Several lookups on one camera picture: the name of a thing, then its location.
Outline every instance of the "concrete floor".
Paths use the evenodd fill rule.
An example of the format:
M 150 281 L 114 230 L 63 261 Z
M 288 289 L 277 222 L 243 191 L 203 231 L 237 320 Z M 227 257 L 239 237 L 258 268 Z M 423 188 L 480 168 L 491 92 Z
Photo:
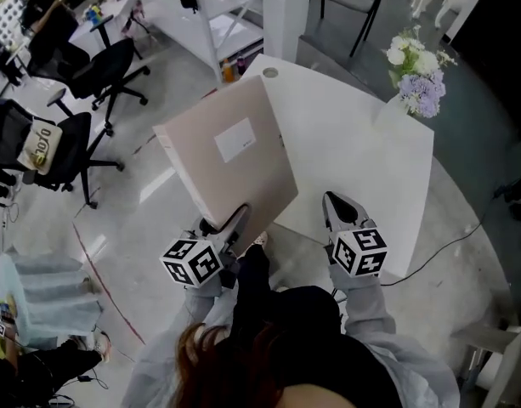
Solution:
M 76 382 L 62 390 L 78 406 L 118 406 L 133 359 L 143 346 L 116 306 L 148 342 L 167 327 L 183 300 L 182 288 L 171 282 L 158 257 L 181 229 L 190 226 L 198 211 L 154 138 L 152 126 L 193 105 L 215 87 L 215 80 L 210 68 L 173 42 L 147 63 L 152 73 L 138 78 L 131 88 L 145 93 L 149 104 L 143 107 L 135 98 L 120 97 L 112 118 L 115 136 L 104 139 L 96 152 L 96 158 L 126 164 L 123 173 L 113 168 L 90 170 L 90 190 L 99 202 L 98 210 L 84 206 L 80 180 L 71 193 L 23 186 L 16 200 L 20 217 L 5 235 L 6 246 L 14 245 L 20 253 L 63 252 L 84 262 L 93 275 L 92 262 L 115 302 L 93 275 L 104 308 L 99 326 L 110 334 L 115 349 L 112 362 L 97 368 L 109 390 L 102 390 L 95 382 Z M 318 61 L 315 69 L 330 70 L 323 61 Z M 48 109 L 45 103 L 59 87 L 56 82 L 27 80 L 9 96 L 35 114 L 58 122 L 64 118 L 62 113 Z M 72 111 L 90 110 L 87 100 L 74 100 L 69 94 L 65 102 Z M 92 136 L 103 125 L 105 107 L 106 103 L 93 113 Z M 477 222 L 464 195 L 442 164 L 433 159 L 411 270 Z M 277 225 L 272 225 L 269 233 L 273 282 L 331 289 L 326 256 L 318 244 Z M 394 279 L 384 274 L 382 281 Z M 509 304 L 500 264 L 482 228 L 444 250 L 411 279 L 387 287 L 385 295 L 399 331 L 416 337 L 455 371 L 465 347 L 451 340 L 450 334 L 474 321 L 494 321 Z
M 320 0 L 311 0 L 303 40 L 350 73 L 354 86 L 358 83 L 360 88 L 361 84 L 363 90 L 383 101 L 396 94 L 383 50 L 405 28 L 419 24 L 427 48 L 443 47 L 455 56 L 458 66 L 445 70 L 447 95 L 441 101 L 441 112 L 433 119 L 419 121 L 434 130 L 436 158 L 481 217 L 494 189 L 521 176 L 521 142 L 514 122 L 489 87 L 450 46 L 440 45 L 456 16 L 449 12 L 441 29 L 436 30 L 433 20 L 441 3 L 433 0 L 421 18 L 413 20 L 409 0 L 382 0 L 370 36 L 350 59 L 348 54 L 365 15 L 326 2 L 326 16 L 321 20 Z M 515 307 L 521 311 L 521 223 L 510 217 L 502 200 L 497 200 L 490 203 L 484 227 L 511 286 Z

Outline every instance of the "white cube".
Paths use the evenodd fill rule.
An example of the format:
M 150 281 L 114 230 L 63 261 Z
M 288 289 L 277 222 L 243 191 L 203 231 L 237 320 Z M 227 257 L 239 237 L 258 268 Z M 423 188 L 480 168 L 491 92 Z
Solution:
M 184 286 L 200 287 L 223 268 L 210 241 L 175 239 L 160 261 L 173 281 Z
M 388 253 L 387 244 L 377 228 L 337 233 L 332 257 L 351 277 L 376 275 Z

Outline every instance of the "red line on floor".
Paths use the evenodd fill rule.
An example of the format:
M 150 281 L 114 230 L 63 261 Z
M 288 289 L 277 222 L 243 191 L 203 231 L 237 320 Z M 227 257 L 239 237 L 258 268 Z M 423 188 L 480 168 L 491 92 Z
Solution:
M 126 317 L 124 317 L 124 314 L 122 314 L 122 311 L 118 308 L 118 305 L 116 305 L 115 300 L 113 299 L 113 297 L 111 296 L 111 294 L 109 292 L 109 289 L 107 288 L 107 286 L 101 279 L 101 276 L 99 276 L 98 270 L 93 265 L 92 260 L 90 259 L 90 256 L 88 255 L 87 248 L 84 246 L 84 243 L 82 243 L 81 236 L 79 235 L 79 231 L 77 230 L 75 224 L 74 223 L 72 223 L 72 224 L 73 224 L 73 229 L 75 230 L 76 238 L 79 240 L 82 251 L 84 252 L 84 255 L 87 257 L 90 267 L 92 268 L 93 272 L 95 273 L 96 277 L 98 278 L 99 284 L 101 284 L 101 286 L 103 287 L 103 289 L 104 289 L 105 293 L 107 294 L 107 296 L 109 297 L 110 301 L 115 306 L 116 311 L 118 311 L 118 314 L 124 319 L 124 321 L 126 322 L 126 325 L 128 325 L 130 330 L 132 330 L 133 334 L 135 334 L 135 337 L 137 337 L 142 344 L 145 344 L 143 338 L 139 335 L 139 333 L 136 331 L 136 329 L 133 327 L 133 325 L 130 323 L 130 321 L 128 319 L 126 319 Z

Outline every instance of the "purple flower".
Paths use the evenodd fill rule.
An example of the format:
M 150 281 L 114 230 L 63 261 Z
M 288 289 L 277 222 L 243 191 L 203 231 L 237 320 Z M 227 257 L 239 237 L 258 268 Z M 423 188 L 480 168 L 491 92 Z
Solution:
M 429 77 L 404 75 L 399 82 L 399 98 L 411 113 L 431 118 L 439 112 L 439 99 L 445 95 L 443 72 L 434 71 Z

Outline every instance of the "bottle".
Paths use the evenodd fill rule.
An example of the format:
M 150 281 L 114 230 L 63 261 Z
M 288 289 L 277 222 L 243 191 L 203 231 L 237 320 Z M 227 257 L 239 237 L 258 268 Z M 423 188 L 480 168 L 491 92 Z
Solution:
M 223 79 L 226 83 L 232 83 L 235 80 L 234 69 L 227 59 L 225 59 L 223 63 Z
M 243 56 L 239 55 L 237 57 L 237 72 L 240 76 L 243 76 L 245 74 L 246 67 L 245 67 L 245 58 Z

